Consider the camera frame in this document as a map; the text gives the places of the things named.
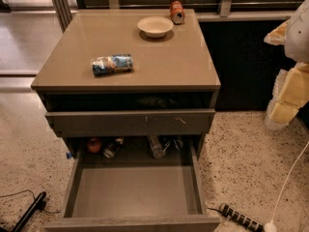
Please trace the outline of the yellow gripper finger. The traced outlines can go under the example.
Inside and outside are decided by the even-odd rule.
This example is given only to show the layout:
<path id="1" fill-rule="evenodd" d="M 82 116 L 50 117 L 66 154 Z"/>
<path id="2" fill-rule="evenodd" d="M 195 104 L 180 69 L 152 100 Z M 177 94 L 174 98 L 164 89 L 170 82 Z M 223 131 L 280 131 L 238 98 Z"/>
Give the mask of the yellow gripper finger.
<path id="1" fill-rule="evenodd" d="M 271 45 L 284 45 L 287 25 L 288 20 L 284 21 L 271 32 L 267 33 L 264 38 L 264 42 Z"/>
<path id="2" fill-rule="evenodd" d="M 272 99 L 267 106 L 265 125 L 278 131 L 287 127 L 299 109 L 309 102 L 309 65 L 296 63 L 275 78 Z"/>

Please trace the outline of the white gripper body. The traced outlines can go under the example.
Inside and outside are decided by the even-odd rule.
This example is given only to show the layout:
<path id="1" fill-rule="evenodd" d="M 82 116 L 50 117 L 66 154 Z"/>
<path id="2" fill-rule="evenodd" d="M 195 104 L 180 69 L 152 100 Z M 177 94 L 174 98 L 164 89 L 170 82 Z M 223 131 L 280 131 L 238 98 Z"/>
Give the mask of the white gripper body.
<path id="1" fill-rule="evenodd" d="M 287 57 L 309 63 L 309 0 L 304 0 L 289 19 L 284 48 Z"/>

